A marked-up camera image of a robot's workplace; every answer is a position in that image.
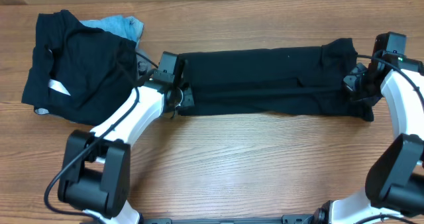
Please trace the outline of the black t-shirt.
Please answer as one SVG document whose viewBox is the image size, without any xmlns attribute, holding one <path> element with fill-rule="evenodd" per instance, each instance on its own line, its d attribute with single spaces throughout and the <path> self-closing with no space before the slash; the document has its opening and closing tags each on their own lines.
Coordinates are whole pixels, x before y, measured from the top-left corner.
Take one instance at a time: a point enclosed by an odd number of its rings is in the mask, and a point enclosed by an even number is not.
<svg viewBox="0 0 424 224">
<path fill-rule="evenodd" d="M 193 52 L 180 59 L 194 100 L 180 109 L 183 116 L 272 111 L 374 119 L 371 106 L 351 101 L 343 87 L 356 65 L 350 38 L 322 46 Z"/>
</svg>

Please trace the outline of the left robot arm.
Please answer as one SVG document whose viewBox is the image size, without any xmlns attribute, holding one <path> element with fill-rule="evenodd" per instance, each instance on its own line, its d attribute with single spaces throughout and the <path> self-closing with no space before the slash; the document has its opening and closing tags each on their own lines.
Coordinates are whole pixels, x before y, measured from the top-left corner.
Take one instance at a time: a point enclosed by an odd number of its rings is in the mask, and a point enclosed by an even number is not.
<svg viewBox="0 0 424 224">
<path fill-rule="evenodd" d="M 62 169 L 52 183 L 58 199 L 94 223 L 142 223 L 128 196 L 131 149 L 163 113 L 194 104 L 184 82 L 188 60 L 164 52 L 159 66 L 132 81 L 129 98 L 89 132 L 75 130 L 67 139 Z"/>
</svg>

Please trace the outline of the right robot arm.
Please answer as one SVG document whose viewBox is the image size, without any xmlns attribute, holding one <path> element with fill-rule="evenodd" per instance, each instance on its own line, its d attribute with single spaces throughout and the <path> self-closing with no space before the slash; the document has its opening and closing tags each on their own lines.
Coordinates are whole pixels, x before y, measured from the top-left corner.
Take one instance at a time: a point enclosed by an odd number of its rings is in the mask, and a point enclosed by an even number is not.
<svg viewBox="0 0 424 224">
<path fill-rule="evenodd" d="M 394 141 L 369 170 L 365 186 L 344 199 L 328 201 L 304 223 L 410 223 L 423 214 L 423 63 L 405 55 L 407 37 L 379 34 L 368 66 L 357 64 L 344 78 L 354 101 L 375 105 L 384 98 Z"/>
</svg>

